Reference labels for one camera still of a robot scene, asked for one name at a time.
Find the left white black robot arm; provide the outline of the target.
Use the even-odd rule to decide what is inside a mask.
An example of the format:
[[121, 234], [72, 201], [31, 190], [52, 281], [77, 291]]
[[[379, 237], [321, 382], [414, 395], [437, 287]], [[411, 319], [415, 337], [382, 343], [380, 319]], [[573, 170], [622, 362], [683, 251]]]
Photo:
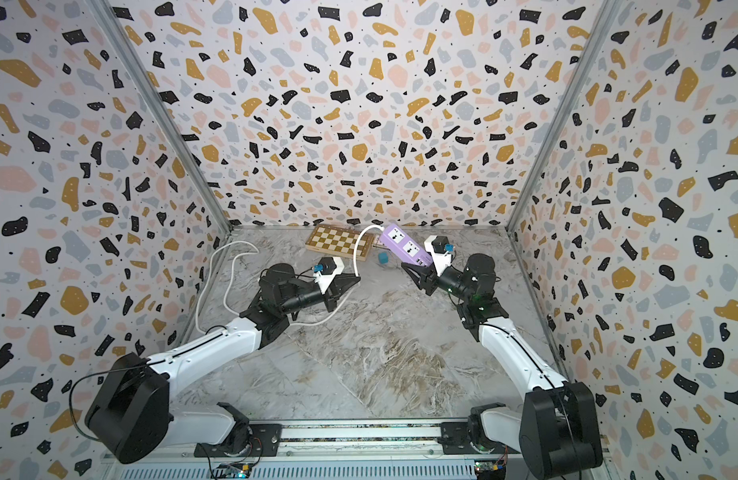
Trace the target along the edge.
[[360, 282], [337, 257], [324, 257], [310, 276], [290, 264], [265, 269], [250, 305], [226, 325], [182, 346], [143, 357], [120, 357], [104, 379], [80, 434], [104, 444], [122, 464], [137, 462], [159, 447], [193, 444], [205, 456], [252, 453], [253, 430], [246, 415], [227, 402], [199, 410], [172, 406], [188, 386], [225, 364], [272, 344], [301, 310], [323, 304], [335, 313]]

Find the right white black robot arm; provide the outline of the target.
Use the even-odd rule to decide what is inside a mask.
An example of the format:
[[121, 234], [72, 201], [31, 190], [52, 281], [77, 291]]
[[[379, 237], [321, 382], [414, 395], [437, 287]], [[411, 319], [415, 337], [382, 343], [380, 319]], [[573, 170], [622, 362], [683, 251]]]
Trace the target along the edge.
[[431, 295], [446, 292], [463, 327], [489, 351], [523, 396], [520, 414], [494, 403], [472, 408], [468, 438], [484, 453], [514, 449], [538, 479], [580, 474], [603, 463], [603, 447], [592, 391], [558, 373], [520, 335], [496, 297], [495, 263], [473, 254], [464, 269], [450, 252], [435, 254], [427, 266], [403, 264], [417, 287]]

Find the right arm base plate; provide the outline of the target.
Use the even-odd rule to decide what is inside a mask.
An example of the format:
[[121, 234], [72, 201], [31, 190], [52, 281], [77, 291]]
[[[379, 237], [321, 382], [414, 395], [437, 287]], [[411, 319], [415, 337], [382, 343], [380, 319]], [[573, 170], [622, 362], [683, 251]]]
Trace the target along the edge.
[[502, 455], [517, 454], [518, 451], [501, 442], [486, 437], [480, 420], [469, 418], [461, 422], [443, 422], [437, 442], [445, 455]]

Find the purple power strip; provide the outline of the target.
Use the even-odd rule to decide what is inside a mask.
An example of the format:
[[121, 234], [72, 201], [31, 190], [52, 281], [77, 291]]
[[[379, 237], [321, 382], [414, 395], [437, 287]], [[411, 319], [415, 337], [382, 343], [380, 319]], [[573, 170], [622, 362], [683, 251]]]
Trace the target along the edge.
[[430, 266], [433, 264], [431, 255], [396, 224], [390, 224], [384, 228], [380, 235], [380, 241], [402, 263], [419, 266]]

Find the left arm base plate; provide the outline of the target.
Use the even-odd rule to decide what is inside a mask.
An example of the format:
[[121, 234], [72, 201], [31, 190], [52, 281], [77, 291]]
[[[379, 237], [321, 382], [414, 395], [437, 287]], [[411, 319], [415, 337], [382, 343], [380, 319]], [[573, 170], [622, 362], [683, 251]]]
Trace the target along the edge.
[[199, 443], [194, 450], [197, 458], [222, 461], [251, 461], [275, 457], [281, 444], [283, 425], [280, 423], [252, 423], [235, 427], [221, 443]]

